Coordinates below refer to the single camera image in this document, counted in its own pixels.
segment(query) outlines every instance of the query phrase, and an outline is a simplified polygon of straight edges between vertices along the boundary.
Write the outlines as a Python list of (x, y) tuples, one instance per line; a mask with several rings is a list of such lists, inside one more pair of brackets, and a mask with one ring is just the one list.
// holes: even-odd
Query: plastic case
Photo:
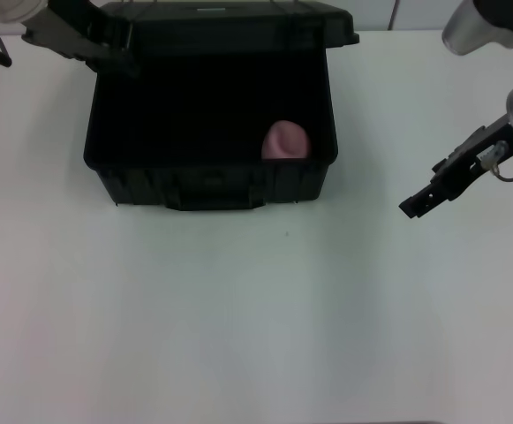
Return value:
[[(117, 3), (134, 19), (138, 78), (98, 72), (84, 158), (115, 203), (178, 210), (316, 199), (337, 145), (325, 49), (358, 42), (320, 3)], [(279, 120), (305, 160), (261, 159)]]

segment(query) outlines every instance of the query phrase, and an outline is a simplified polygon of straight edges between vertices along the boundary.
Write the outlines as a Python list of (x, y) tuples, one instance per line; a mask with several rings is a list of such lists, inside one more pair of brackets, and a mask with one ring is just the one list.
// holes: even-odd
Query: pink ball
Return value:
[(274, 123), (262, 145), (262, 159), (305, 159), (310, 154), (306, 130), (290, 121)]

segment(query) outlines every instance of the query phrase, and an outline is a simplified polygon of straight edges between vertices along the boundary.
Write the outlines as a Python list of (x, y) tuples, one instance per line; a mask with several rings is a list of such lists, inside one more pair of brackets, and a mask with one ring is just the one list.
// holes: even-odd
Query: white wall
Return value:
[[(384, 30), (388, 27), (394, 0), (322, 0), (346, 9), (354, 16), (358, 31)], [(102, 5), (109, 0), (94, 0)], [(395, 29), (443, 28), (460, 0), (402, 0)], [(22, 34), (21, 25), (0, 25), (2, 34)]]

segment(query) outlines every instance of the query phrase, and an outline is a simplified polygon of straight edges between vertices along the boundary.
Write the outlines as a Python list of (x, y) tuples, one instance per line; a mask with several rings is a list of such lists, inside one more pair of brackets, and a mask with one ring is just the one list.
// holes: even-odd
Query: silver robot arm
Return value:
[[(0, 22), (23, 22), (33, 17), (44, 7), (46, 7), (44, 0), (0, 0)], [(11, 58), (6, 54), (4, 45), (0, 44), (0, 48), (0, 65), (11, 66)]]
[(132, 22), (89, 0), (0, 0), (0, 22), (21, 23), (26, 42), (85, 61), (92, 69), (135, 72)]
[[(463, 56), (497, 42), (513, 49), (513, 0), (463, 0), (446, 25), (442, 40), (454, 54)], [(424, 214), (460, 196), (469, 185), (488, 171), (502, 181), (499, 164), (513, 156), (513, 90), (507, 99), (507, 113), (489, 127), (479, 128), (446, 159), (433, 167), (430, 185), (402, 202), (409, 217)]]

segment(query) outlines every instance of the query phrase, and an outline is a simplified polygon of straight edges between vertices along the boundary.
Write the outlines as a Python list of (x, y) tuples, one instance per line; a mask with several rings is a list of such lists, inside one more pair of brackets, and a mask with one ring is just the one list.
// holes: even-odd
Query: white table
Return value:
[(320, 199), (206, 214), (116, 208), (82, 160), (94, 74), (6, 39), (0, 424), (513, 423), (513, 184), (397, 207), (504, 113), (513, 51), (361, 37), (328, 53)]

